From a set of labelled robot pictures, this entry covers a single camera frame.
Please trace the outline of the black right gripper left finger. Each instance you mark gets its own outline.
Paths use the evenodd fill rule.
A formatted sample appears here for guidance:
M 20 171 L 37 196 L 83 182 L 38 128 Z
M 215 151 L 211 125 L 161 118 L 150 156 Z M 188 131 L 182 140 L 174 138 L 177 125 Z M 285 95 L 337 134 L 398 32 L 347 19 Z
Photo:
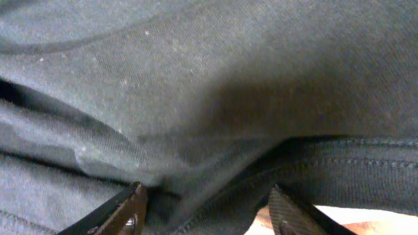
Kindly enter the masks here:
M 147 202 L 145 186 L 134 182 L 58 235 L 141 235 Z

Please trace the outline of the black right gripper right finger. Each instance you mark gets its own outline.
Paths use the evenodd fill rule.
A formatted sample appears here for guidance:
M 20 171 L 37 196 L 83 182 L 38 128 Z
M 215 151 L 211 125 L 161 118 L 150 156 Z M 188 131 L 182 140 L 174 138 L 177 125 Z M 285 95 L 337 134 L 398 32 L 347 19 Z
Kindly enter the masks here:
M 356 235 L 278 184 L 270 191 L 268 209 L 278 235 Z

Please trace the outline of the black t-shirt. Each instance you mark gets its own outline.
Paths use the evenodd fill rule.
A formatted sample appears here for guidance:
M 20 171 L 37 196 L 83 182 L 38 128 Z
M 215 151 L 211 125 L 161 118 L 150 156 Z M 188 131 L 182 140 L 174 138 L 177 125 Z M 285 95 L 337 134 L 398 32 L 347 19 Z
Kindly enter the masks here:
M 417 2 L 2 1 L 1 233 L 140 182 L 144 234 L 243 234 L 276 184 L 417 214 Z

